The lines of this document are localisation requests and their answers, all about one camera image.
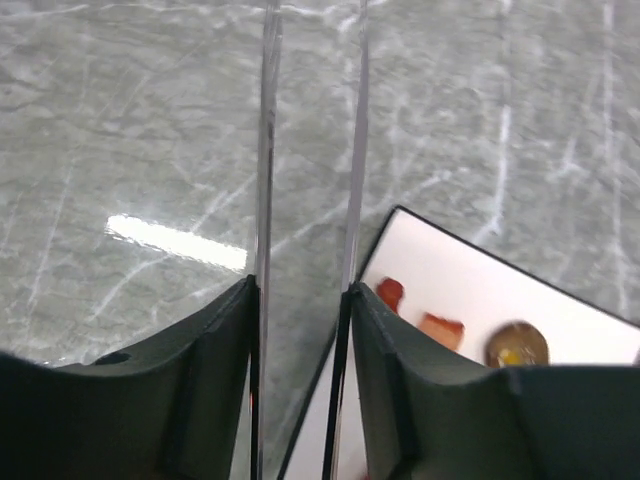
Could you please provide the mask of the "brown chicken drumstick piece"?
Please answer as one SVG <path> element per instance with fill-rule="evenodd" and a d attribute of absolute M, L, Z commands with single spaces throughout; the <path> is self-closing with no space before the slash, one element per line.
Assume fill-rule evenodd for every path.
<path fill-rule="evenodd" d="M 399 314 L 399 304 L 404 297 L 404 287 L 399 281 L 383 278 L 376 286 L 376 293 L 392 312 Z"/>

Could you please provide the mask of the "glazed pork belly piece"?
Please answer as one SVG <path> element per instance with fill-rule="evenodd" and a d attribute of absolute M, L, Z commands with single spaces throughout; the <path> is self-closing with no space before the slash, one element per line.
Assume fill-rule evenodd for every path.
<path fill-rule="evenodd" d="M 425 313 L 418 329 L 449 350 L 457 351 L 462 343 L 465 326 L 454 320 Z"/>

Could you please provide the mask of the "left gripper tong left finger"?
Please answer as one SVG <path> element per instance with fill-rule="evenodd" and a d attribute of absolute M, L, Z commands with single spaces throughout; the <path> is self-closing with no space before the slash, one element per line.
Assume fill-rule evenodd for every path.
<path fill-rule="evenodd" d="M 264 472 L 275 1 L 1 5 L 1 475 Z"/>

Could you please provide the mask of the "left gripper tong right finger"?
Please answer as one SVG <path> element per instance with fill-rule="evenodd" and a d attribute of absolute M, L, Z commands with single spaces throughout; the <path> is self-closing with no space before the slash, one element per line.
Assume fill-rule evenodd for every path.
<path fill-rule="evenodd" d="M 408 92 L 389 91 L 409 130 L 391 183 L 430 194 L 397 206 L 639 329 L 638 3 L 421 1 L 402 19 L 421 72 Z M 364 265 L 369 95 L 363 66 L 327 459 Z"/>

